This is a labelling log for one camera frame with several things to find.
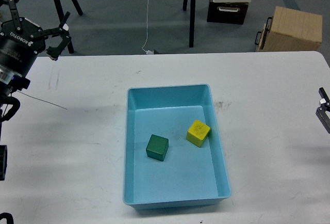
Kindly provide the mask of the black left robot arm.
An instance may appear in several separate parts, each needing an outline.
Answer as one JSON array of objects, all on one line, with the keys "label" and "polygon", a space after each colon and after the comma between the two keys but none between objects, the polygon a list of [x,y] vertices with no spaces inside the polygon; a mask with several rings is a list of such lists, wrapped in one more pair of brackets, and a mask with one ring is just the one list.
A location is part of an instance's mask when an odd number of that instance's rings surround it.
[{"label": "black left robot arm", "polygon": [[27,74],[38,55],[45,51],[52,60],[57,60],[71,42],[67,12],[59,26],[42,29],[17,10],[19,0],[1,0],[1,5],[10,9],[11,20],[1,24],[1,105],[10,109],[1,110],[1,122],[10,120],[21,103],[13,97],[15,91],[28,88]]}]

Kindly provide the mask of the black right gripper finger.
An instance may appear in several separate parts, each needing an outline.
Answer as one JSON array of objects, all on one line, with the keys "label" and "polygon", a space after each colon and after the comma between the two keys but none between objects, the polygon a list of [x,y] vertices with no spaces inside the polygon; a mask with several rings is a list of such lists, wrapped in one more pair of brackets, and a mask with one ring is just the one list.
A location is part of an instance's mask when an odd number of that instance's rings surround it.
[{"label": "black right gripper finger", "polygon": [[326,131],[330,133],[329,116],[327,115],[327,113],[329,113],[329,97],[323,87],[319,88],[319,95],[321,97],[321,100],[319,103],[319,107],[316,110],[316,115],[326,129]]}]

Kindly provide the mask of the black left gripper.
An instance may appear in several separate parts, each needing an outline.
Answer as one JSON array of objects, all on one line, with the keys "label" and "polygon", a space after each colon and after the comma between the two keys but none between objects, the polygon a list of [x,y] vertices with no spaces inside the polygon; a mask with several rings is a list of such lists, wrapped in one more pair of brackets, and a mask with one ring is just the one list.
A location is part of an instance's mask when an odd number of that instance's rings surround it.
[{"label": "black left gripper", "polygon": [[12,18],[1,24],[1,66],[25,77],[38,54],[45,51],[50,59],[57,60],[69,45],[67,19],[70,13],[65,13],[57,27],[42,29],[29,19],[20,20],[16,6],[19,1],[1,0],[1,6],[9,7]]}]

